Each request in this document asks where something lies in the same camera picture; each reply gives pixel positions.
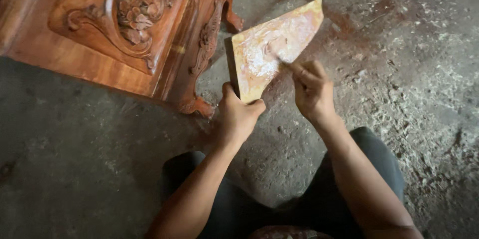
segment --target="person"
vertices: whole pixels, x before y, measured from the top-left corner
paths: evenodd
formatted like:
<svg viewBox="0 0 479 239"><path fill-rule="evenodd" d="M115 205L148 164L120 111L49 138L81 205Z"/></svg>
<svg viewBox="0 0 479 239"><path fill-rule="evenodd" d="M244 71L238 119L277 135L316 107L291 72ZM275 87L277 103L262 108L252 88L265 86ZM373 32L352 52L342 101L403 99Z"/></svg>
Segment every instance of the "person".
<svg viewBox="0 0 479 239"><path fill-rule="evenodd" d="M224 178L266 108L262 100L244 104L225 83L214 149L165 163L172 195L147 238L422 238L402 204L404 181L392 152L366 127L347 131L318 61L290 69L296 105L328 149L305 193L289 208L273 209Z"/></svg>

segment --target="hand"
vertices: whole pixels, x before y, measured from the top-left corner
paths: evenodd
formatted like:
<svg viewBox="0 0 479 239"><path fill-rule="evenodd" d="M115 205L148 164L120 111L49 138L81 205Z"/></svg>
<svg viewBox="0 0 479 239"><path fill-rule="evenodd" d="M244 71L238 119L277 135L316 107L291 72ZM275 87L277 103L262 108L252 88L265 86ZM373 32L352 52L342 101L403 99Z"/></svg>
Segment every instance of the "hand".
<svg viewBox="0 0 479 239"><path fill-rule="evenodd" d="M260 114L264 112L266 105L263 100L257 100L253 104L245 104L233 91L229 82L223 85L223 98L219 102L221 142L234 143L238 150L246 141Z"/></svg>
<svg viewBox="0 0 479 239"><path fill-rule="evenodd" d="M333 82L319 61L293 63L293 81L296 89L296 106L316 128L324 128L336 121Z"/></svg>

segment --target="leg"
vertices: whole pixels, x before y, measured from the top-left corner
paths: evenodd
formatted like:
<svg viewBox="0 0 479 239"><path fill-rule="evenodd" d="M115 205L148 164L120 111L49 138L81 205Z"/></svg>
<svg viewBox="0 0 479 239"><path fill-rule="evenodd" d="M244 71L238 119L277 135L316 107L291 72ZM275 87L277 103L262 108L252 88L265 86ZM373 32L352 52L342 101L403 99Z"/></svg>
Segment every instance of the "leg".
<svg viewBox="0 0 479 239"><path fill-rule="evenodd" d="M378 170L389 187L403 200L404 180L398 161L387 146L368 128L361 127L350 132L356 144ZM299 219L297 225L307 225L335 238L359 238L361 230L354 221L346 202L339 193L334 180L332 162L328 154L316 172L304 195L300 198L292 216Z"/></svg>
<svg viewBox="0 0 479 239"><path fill-rule="evenodd" d="M367 127L354 129L350 134L384 181L403 202L404 178L399 169L398 160L391 150Z"/></svg>
<svg viewBox="0 0 479 239"><path fill-rule="evenodd" d="M230 33L238 33L243 29L244 20L233 12L233 0L226 0L223 10L223 21Z"/></svg>
<svg viewBox="0 0 479 239"><path fill-rule="evenodd" d="M165 188L171 195L205 158L198 151L168 160L163 166ZM273 209L266 207L224 178L211 209L207 225L199 238L246 238L274 221Z"/></svg>
<svg viewBox="0 0 479 239"><path fill-rule="evenodd" d="M183 101L181 104L173 105L173 108L176 108L183 114L192 114L198 111L204 118L212 119L215 114L215 108L203 98L196 96L196 94L193 97L194 99L191 99L191 101Z"/></svg>

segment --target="right hand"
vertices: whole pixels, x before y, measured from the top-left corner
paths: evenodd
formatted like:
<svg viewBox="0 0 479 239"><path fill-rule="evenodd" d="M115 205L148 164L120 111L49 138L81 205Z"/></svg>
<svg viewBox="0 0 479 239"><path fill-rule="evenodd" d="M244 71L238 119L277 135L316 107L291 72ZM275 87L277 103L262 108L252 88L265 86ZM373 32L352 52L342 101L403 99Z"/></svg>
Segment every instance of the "right hand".
<svg viewBox="0 0 479 239"><path fill-rule="evenodd" d="M296 106L316 128L336 122L333 82L319 61L293 63L293 81L296 89Z"/></svg>

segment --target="dark pants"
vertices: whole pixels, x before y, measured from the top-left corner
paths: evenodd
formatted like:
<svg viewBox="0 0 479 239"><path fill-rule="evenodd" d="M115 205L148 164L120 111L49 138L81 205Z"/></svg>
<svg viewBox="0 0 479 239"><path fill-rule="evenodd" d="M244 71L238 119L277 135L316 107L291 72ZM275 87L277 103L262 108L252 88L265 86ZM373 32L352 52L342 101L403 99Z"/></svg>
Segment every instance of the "dark pants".
<svg viewBox="0 0 479 239"><path fill-rule="evenodd" d="M404 180L398 161L387 146L366 127L350 132L359 148L383 179L403 201ZM198 151L184 153L163 166L164 190L171 195L205 158ZM210 217L199 238L247 238L264 226L308 227L340 238L362 238L334 181L328 154L303 196L290 209L273 209L260 204L227 178L221 182Z"/></svg>

